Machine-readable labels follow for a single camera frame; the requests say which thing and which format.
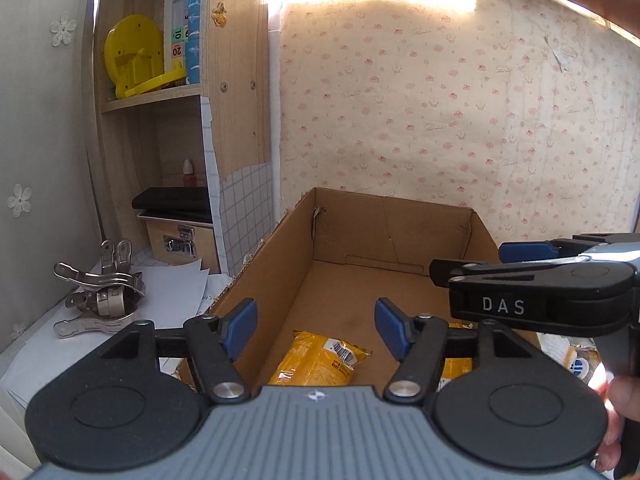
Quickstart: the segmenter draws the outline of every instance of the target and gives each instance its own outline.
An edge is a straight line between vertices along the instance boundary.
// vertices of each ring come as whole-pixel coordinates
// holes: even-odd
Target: gray gripper base
[[[417,408],[370,386],[265,386],[215,408],[185,446],[137,469],[93,474],[47,464],[33,480],[588,480],[588,466],[539,475],[482,466],[439,439]]]

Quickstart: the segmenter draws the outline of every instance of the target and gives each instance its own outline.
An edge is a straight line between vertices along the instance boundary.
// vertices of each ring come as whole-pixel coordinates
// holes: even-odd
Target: stained wallpaper
[[[632,228],[640,48],[555,0],[289,4],[281,209],[313,186],[469,206],[497,242]]]

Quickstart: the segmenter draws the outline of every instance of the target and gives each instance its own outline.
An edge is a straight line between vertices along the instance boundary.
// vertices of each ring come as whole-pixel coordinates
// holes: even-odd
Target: screw
[[[389,385],[389,391],[396,397],[415,397],[420,386],[413,381],[395,381]]]
[[[213,394],[221,399],[237,399],[244,394],[244,386],[238,383],[219,383],[213,387]]]

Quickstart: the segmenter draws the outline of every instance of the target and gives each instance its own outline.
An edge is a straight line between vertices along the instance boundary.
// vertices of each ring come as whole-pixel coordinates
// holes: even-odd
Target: wallpaper
[[[281,210],[314,186],[469,206],[497,242],[628,231],[640,48],[555,0],[289,4]]]

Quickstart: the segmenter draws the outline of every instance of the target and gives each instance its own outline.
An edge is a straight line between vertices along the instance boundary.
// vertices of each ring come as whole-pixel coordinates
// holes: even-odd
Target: stack of paper
[[[142,272],[146,285],[146,296],[138,304],[139,317],[152,320],[156,328],[181,327],[185,320],[204,312],[231,282],[226,274],[200,270],[200,261],[175,267],[131,267],[131,272]],[[78,315],[61,301],[0,380],[0,386],[24,407],[41,387],[110,338],[103,332],[85,332],[61,339],[53,332],[54,323]],[[172,373],[178,362],[162,359],[162,371]]]

